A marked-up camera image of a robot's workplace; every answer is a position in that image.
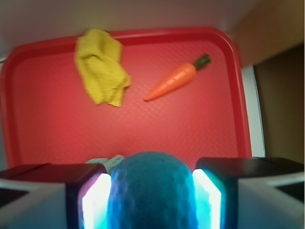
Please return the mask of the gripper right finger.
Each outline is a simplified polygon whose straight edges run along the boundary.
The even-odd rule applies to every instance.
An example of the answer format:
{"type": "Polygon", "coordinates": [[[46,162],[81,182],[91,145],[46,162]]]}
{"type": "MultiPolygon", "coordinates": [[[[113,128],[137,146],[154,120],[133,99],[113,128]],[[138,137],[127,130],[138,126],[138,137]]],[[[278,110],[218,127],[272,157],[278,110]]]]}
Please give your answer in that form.
{"type": "Polygon", "coordinates": [[[305,167],[280,157],[200,158],[193,171],[201,229],[302,229],[305,167]]]}

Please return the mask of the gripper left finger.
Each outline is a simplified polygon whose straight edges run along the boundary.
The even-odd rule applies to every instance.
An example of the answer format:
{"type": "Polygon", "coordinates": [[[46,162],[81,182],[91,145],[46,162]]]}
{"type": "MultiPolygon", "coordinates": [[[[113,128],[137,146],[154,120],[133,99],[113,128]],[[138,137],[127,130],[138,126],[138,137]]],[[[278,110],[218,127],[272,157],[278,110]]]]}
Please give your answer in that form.
{"type": "Polygon", "coordinates": [[[2,229],[105,229],[111,176],[102,164],[20,165],[0,173],[2,229]]]}

